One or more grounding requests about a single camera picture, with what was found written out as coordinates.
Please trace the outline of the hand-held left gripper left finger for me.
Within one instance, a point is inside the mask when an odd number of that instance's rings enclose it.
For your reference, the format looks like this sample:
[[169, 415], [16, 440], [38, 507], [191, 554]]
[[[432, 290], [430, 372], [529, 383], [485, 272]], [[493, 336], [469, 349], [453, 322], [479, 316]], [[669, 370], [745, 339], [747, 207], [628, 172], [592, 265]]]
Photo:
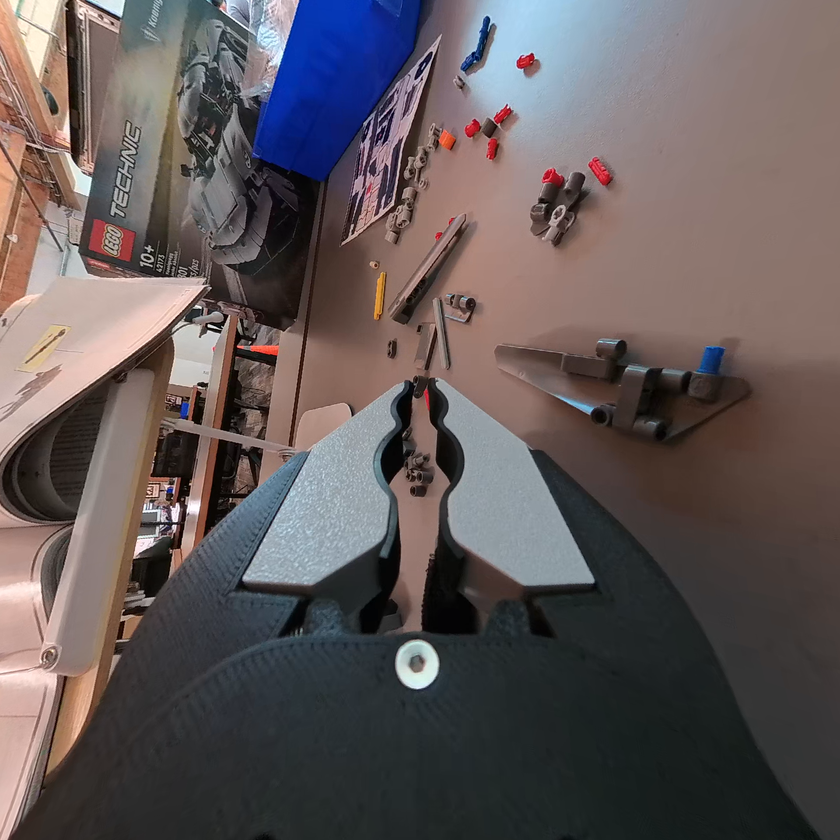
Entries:
[[246, 569], [246, 590], [336, 602], [380, 632], [400, 570], [391, 482], [404, 464], [413, 383], [401, 382], [316, 443]]

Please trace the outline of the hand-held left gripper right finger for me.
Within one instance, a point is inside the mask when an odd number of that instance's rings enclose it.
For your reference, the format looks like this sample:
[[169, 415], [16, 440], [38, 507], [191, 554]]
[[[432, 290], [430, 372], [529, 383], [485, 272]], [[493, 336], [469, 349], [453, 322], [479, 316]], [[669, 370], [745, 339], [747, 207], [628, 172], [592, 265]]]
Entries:
[[535, 451], [443, 379], [428, 383], [441, 496], [427, 632], [475, 632], [500, 602], [591, 592], [595, 577]]

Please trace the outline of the grey wedge lego assembly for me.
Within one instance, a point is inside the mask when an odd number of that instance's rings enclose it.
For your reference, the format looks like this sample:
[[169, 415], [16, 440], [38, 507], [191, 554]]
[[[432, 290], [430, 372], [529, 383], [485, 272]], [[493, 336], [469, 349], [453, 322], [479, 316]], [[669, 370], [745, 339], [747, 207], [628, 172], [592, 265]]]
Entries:
[[502, 343], [499, 370], [620, 434], [663, 443], [751, 396], [743, 378], [722, 373], [725, 349], [708, 346], [695, 370], [631, 362], [627, 342], [597, 340], [593, 353]]

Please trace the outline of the dark grey long lego panel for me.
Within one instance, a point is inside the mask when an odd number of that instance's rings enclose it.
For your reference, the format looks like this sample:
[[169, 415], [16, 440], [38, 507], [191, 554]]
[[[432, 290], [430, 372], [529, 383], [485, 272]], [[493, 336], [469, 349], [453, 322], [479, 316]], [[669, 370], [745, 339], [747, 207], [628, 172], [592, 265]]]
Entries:
[[415, 310], [425, 298], [445, 262], [454, 253], [456, 246], [467, 230], [468, 221], [468, 216], [465, 213], [450, 220], [446, 230], [423, 258], [389, 307], [388, 317], [391, 320], [399, 324], [410, 322]]

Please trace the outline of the lego instruction booklet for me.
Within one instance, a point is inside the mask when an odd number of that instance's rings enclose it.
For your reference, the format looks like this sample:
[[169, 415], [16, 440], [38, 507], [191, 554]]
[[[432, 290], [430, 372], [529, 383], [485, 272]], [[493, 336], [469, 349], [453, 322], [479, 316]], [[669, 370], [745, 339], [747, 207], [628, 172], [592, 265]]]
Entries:
[[2, 838], [46, 773], [65, 680], [45, 636], [110, 381], [171, 339], [206, 289], [60, 276], [2, 315]]

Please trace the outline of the lego set box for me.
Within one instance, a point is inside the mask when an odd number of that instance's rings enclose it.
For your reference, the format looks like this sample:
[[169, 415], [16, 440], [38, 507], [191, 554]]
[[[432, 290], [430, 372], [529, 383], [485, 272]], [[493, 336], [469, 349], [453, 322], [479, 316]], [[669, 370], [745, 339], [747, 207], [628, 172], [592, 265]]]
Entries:
[[206, 282], [206, 299], [288, 329], [317, 181], [262, 161], [249, 31], [218, 2], [126, 2], [80, 254], [90, 273]]

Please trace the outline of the blue angled lego piece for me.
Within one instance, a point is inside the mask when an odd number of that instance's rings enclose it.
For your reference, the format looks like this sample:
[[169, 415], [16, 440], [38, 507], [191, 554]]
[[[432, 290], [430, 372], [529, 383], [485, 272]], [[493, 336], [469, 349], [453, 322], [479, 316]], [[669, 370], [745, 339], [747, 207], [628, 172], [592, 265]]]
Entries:
[[492, 22], [490, 16], [484, 16], [484, 18], [482, 19], [481, 27], [479, 29], [476, 47], [462, 61], [460, 65], [461, 73], [466, 73], [473, 66], [479, 64], [483, 60], [487, 48], [487, 42], [489, 39], [491, 26]]

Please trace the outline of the white book stand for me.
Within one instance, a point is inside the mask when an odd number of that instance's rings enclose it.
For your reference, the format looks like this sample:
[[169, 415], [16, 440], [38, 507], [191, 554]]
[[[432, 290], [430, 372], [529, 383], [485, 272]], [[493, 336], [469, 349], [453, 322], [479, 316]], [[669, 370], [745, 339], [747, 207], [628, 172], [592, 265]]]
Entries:
[[65, 680], [49, 745], [49, 781], [88, 726], [109, 681], [174, 358], [174, 341], [166, 339], [108, 385], [45, 636], [43, 654], [56, 650], [51, 672]]

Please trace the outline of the grey connector with red pin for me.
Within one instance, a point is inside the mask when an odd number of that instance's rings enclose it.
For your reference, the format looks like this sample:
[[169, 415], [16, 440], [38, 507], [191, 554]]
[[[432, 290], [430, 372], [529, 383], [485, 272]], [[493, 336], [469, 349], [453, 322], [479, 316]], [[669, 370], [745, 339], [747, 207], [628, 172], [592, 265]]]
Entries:
[[553, 167], [542, 174], [541, 187], [537, 200], [529, 210], [530, 232], [534, 237], [544, 235], [550, 227], [554, 208], [560, 200], [564, 187], [564, 175]]

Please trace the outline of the sticker sheet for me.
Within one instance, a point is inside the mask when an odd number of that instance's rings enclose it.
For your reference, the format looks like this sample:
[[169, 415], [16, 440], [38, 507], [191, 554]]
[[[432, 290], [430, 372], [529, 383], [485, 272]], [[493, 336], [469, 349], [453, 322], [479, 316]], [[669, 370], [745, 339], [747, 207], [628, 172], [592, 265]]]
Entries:
[[441, 37], [399, 77], [364, 121], [340, 243], [357, 238], [396, 206], [406, 141]]

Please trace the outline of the blue plastic bin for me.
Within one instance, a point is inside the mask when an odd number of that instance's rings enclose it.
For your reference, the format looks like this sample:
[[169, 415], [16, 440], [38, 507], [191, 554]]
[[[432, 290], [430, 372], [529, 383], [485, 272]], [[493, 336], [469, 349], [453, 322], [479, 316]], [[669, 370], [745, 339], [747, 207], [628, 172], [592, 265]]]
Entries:
[[413, 53], [420, 1], [300, 1], [254, 155], [322, 182]]

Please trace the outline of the clear plastic bags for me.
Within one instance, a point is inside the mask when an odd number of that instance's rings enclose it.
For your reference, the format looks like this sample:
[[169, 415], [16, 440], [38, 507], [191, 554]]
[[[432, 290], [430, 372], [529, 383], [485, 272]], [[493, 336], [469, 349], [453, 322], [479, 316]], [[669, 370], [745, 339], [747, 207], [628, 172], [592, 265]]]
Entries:
[[224, 1], [228, 16], [248, 30], [244, 94], [267, 102], [287, 47], [298, 1]]

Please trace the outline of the dark brown case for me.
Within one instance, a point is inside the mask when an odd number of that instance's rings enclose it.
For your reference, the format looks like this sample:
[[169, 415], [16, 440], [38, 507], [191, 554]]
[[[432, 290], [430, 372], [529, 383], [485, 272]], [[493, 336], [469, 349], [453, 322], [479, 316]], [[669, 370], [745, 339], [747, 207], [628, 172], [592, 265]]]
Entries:
[[70, 155], [92, 175], [121, 18], [99, 2], [69, 1], [65, 24]]

